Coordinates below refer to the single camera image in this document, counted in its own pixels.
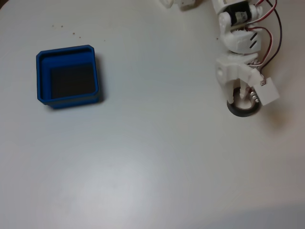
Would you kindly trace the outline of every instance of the red wire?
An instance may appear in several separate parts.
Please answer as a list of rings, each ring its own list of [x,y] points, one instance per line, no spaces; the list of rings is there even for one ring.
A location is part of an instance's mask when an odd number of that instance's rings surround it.
[[[259,0],[259,1],[255,4],[255,6],[258,6],[258,5],[261,4],[263,1],[264,1],[264,0]]]
[[[265,27],[257,26],[257,27],[247,28],[247,31],[252,31],[252,30],[256,30],[256,29],[263,29],[263,30],[266,30],[266,31],[268,32],[269,36],[270,36],[269,48],[268,48],[268,50],[267,50],[267,52],[266,52],[266,54],[265,54],[263,60],[262,60],[260,63],[258,63],[258,64],[254,64],[254,65],[260,65],[260,64],[262,64],[262,63],[266,60],[266,58],[267,58],[269,52],[271,51],[273,39],[272,39],[272,34],[271,34],[271,32],[270,32],[268,29],[266,29]]]
[[[264,0],[260,0],[258,3],[256,3],[255,6],[258,6],[258,5],[261,4],[263,1],[264,1]],[[249,24],[258,23],[258,22],[260,22],[260,21],[266,19],[266,18],[275,10],[276,6],[277,6],[277,0],[275,0],[274,6],[271,8],[271,10],[270,10],[266,15],[264,15],[263,17],[261,17],[261,18],[258,19],[258,20],[254,20],[253,22],[250,22]]]

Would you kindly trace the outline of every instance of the white plastic part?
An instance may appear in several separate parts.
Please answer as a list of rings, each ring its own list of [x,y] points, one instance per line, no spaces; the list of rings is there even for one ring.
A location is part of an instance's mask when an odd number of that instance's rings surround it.
[[[266,80],[266,84],[264,86],[261,86],[261,84],[254,85],[254,89],[263,106],[280,98],[278,90],[271,78]]]
[[[213,3],[216,13],[220,14],[228,6],[242,2],[242,1],[246,1],[246,0],[212,0],[212,3]]]
[[[271,78],[261,86],[262,75],[256,68],[247,65],[257,56],[257,53],[250,55],[226,53],[216,60],[216,78],[230,104],[234,102],[234,83],[237,79],[240,79],[241,98],[247,96],[247,87],[255,89],[262,105],[267,105],[280,97]]]
[[[165,6],[166,8],[170,8],[173,5],[173,0],[160,0],[160,2]]]
[[[241,86],[243,86],[241,97],[246,96],[246,85],[252,87],[263,80],[257,69],[247,65],[257,57],[257,53],[250,55],[226,53],[216,60],[216,78],[230,104],[234,102],[234,83],[237,79],[241,80]]]
[[[251,15],[252,15],[252,20],[256,20],[258,18],[261,18],[263,15],[263,7],[262,6],[254,6],[254,5],[250,5],[250,11],[251,11]]]
[[[227,12],[223,12],[219,15],[219,25],[220,39],[230,51],[250,54],[261,50],[262,29],[253,31],[235,30],[232,32],[231,17]]]

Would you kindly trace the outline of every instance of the black servo motor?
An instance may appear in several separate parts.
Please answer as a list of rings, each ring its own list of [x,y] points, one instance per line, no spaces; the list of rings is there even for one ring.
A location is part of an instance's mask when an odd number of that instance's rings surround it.
[[[242,1],[228,6],[224,12],[231,17],[231,26],[246,23],[252,19],[248,1]]]

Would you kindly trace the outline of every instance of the wire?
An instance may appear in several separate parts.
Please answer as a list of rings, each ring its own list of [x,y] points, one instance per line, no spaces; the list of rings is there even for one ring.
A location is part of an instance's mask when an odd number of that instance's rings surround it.
[[[259,0],[259,1],[255,4],[255,6],[258,6],[258,5],[261,4],[263,1],[264,1],[264,0]]]
[[[272,46],[273,46],[273,35],[272,35],[272,33],[271,33],[267,28],[261,27],[261,26],[257,26],[257,27],[247,28],[246,30],[247,30],[247,31],[252,31],[252,30],[256,30],[256,29],[263,29],[263,30],[266,30],[266,31],[268,32],[269,36],[270,36],[270,43],[269,43],[268,50],[267,50],[267,52],[266,52],[266,54],[265,54],[263,60],[262,60],[260,63],[258,63],[258,64],[251,64],[251,65],[250,65],[251,67],[259,67],[259,66],[263,65],[263,63],[265,62],[265,60],[266,60],[267,57],[269,56],[270,51],[271,51]]]
[[[266,19],[266,18],[275,10],[276,6],[277,6],[277,0],[275,0],[274,6],[272,6],[272,8],[268,11],[268,13],[266,13],[263,17],[261,17],[261,18],[259,18],[259,19],[257,19],[257,20],[248,22],[247,25],[253,24],[253,23],[257,23],[257,22],[260,22],[260,21]]]
[[[266,2],[268,2],[268,4],[272,7],[272,3],[271,3],[269,0],[266,0]],[[262,73],[263,68],[266,67],[266,66],[274,59],[274,57],[278,54],[278,52],[280,51],[281,46],[282,46],[282,39],[283,39],[282,22],[281,22],[280,16],[278,15],[278,12],[277,12],[276,9],[274,10],[274,12],[275,12],[275,14],[276,14],[276,17],[277,17],[277,19],[278,19],[278,23],[279,23],[279,26],[280,26],[280,42],[279,42],[279,45],[278,45],[278,48],[277,48],[275,54],[270,58],[270,60],[268,60],[267,63],[264,64],[264,66],[263,66],[263,67],[261,68],[261,70],[260,70],[260,73]]]

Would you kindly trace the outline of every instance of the black round object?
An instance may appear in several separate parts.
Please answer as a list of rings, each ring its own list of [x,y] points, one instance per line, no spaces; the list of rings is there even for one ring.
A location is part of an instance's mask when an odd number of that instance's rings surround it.
[[[234,89],[234,93],[233,96],[237,93],[239,93],[240,87],[237,87]],[[233,102],[232,104],[230,104],[229,102],[227,102],[227,106],[229,108],[229,111],[234,114],[237,117],[249,117],[254,115],[256,112],[259,111],[259,109],[261,108],[260,103],[256,103],[254,101],[254,103],[252,104],[252,106],[249,109],[242,109],[239,108],[235,105],[235,103]]]

